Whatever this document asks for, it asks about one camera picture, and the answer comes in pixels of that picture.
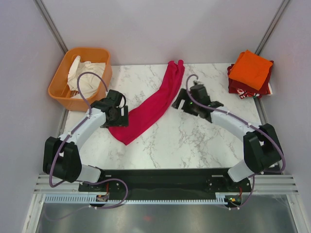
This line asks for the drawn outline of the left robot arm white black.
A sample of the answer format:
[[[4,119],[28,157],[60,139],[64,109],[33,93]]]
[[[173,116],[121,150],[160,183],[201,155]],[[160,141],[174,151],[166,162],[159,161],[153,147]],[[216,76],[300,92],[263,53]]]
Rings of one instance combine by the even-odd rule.
[[[72,129],[57,138],[49,137],[45,142],[43,172],[49,175],[50,186],[60,184],[52,183],[52,177],[56,177],[62,182],[89,183],[96,191],[105,189],[107,180],[101,176],[101,170],[83,165],[79,151],[98,128],[128,125],[128,106],[124,94],[109,90],[105,98],[90,104],[85,116]]]

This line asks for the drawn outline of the magenta pink t shirt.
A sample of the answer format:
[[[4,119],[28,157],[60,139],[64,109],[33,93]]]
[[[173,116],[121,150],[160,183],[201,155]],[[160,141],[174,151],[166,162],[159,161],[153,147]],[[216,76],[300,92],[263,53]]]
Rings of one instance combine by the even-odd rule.
[[[123,144],[129,145],[155,124],[165,114],[177,95],[184,71],[183,60],[179,60],[177,63],[168,62],[160,88],[140,106],[129,112],[127,127],[109,128],[111,135]]]

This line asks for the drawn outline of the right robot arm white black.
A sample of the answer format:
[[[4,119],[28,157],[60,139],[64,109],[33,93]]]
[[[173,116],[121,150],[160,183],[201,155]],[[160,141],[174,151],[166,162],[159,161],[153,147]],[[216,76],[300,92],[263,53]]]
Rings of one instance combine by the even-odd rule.
[[[182,88],[172,107],[177,109],[181,101],[184,101],[181,109],[185,113],[218,125],[243,142],[243,159],[231,167],[222,180],[226,190],[234,191],[241,180],[281,161],[283,153],[272,125],[252,124],[232,114],[222,103],[211,101],[202,84],[196,83],[190,90]]]

